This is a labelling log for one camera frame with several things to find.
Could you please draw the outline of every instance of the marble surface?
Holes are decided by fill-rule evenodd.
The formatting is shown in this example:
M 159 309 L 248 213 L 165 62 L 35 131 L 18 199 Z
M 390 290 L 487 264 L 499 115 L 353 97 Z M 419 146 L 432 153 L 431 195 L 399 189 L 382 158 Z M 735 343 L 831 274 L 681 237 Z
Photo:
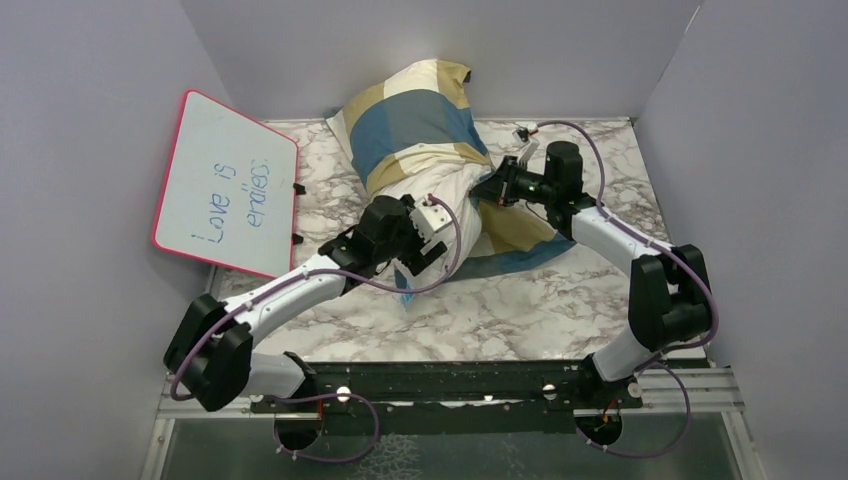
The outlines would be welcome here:
M 604 202 L 625 221 L 665 239 L 666 230 L 627 120 L 581 122 L 601 151 L 607 172 Z M 514 154 L 518 123 L 479 121 L 477 128 L 495 163 Z M 304 243 L 295 262 L 358 221 L 364 189 L 323 122 L 272 123 L 300 146 L 296 230 Z M 598 170 L 579 133 L 546 127 L 530 162 L 541 171 L 544 146 L 577 143 L 585 159 L 588 192 L 598 190 Z M 266 280 L 219 270 L 221 298 Z M 389 272 L 378 277 L 390 283 Z M 363 286 L 288 322 L 256 349 L 286 350 L 307 361 L 423 361 L 583 358 L 608 343 L 627 322 L 628 280 L 600 255 L 578 245 L 544 266 L 519 274 L 448 283 L 415 298 L 404 310 L 397 296 Z M 703 351 L 681 352 L 703 356 Z

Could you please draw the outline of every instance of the white wall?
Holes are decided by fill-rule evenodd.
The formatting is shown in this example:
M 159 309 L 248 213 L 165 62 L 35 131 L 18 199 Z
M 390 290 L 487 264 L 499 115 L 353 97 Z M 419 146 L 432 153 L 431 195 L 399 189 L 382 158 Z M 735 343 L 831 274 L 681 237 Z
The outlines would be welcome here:
M 706 0 L 636 133 L 775 479 L 848 468 L 848 2 Z
M 315 118 L 409 63 L 473 69 L 478 116 L 633 116 L 700 0 L 182 0 L 235 106 Z
M 136 478 L 205 267 L 149 233 L 181 93 L 224 89 L 176 0 L 0 6 L 0 478 Z

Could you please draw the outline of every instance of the pillow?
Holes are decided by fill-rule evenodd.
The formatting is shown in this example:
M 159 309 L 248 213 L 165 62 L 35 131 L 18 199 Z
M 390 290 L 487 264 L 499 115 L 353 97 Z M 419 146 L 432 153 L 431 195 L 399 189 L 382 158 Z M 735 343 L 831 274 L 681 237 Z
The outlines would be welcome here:
M 432 165 L 405 158 L 420 144 L 443 147 L 457 161 L 491 166 L 465 97 L 463 84 L 470 78 L 471 70 L 458 63 L 416 62 L 327 119 L 369 198 Z
M 465 96 L 470 73 L 445 60 L 416 62 L 326 119 L 369 198 L 409 193 L 418 199 L 441 190 L 436 196 L 457 214 L 463 235 L 462 264 L 452 279 L 534 268 L 573 246 L 523 210 L 468 198 L 471 187 L 494 170 Z M 422 287 L 441 276 L 455 254 L 453 229 L 446 230 L 439 240 L 448 252 L 433 268 L 412 278 L 396 263 L 398 286 Z

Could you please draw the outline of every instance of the whiteboard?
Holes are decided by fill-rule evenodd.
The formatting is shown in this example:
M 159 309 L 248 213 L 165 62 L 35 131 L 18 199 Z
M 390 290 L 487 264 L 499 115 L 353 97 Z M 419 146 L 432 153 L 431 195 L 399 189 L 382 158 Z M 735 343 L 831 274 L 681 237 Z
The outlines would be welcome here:
M 257 275 L 288 272 L 297 159 L 294 140 L 189 90 L 153 243 Z

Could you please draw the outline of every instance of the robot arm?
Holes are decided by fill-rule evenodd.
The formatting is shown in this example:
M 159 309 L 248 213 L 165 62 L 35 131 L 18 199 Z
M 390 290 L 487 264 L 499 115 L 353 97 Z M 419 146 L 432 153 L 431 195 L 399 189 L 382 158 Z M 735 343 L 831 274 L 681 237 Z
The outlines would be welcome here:
M 528 151 L 535 150 L 530 132 L 525 129 L 516 133 L 521 141 L 529 143 Z M 630 278 L 629 328 L 581 364 L 585 396 L 604 396 L 621 388 L 645 362 L 670 344 L 710 329 L 711 317 L 703 292 L 655 247 L 677 256 L 709 286 L 704 259 L 692 245 L 640 242 L 610 222 L 609 214 L 602 213 L 595 199 L 583 192 L 583 159 L 577 145 L 562 141 L 549 144 L 543 174 L 527 171 L 527 156 L 525 152 L 521 159 L 504 157 L 495 174 L 474 187 L 470 196 L 506 207 L 519 200 L 544 205 L 552 227 L 569 240 L 596 251 Z M 676 291 L 669 285 L 676 286 Z
M 198 297 L 165 352 L 165 366 L 180 377 L 174 383 L 185 385 L 207 411 L 240 395 L 292 396 L 309 367 L 292 353 L 254 355 L 254 346 L 305 310 L 373 277 L 379 265 L 398 259 L 417 275 L 447 251 L 431 240 L 450 225 L 449 217 L 442 207 L 409 195 L 378 196 L 357 225 L 286 275 L 223 301 Z

